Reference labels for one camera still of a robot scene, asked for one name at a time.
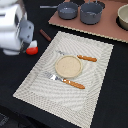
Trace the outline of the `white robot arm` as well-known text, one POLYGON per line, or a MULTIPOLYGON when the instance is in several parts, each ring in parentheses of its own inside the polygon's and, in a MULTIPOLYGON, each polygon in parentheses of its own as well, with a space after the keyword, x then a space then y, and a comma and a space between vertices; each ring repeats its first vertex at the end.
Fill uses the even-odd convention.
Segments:
POLYGON ((25 51, 33 39, 34 24, 27 19, 22 0, 0 0, 0 49, 6 55, 25 51))

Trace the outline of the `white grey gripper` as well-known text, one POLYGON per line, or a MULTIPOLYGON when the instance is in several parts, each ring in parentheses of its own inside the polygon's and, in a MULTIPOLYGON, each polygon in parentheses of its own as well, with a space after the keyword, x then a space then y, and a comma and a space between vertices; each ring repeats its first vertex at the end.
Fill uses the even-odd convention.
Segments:
POLYGON ((33 39, 34 24, 29 21, 19 4, 0 8, 0 49, 6 55, 25 51, 33 39))

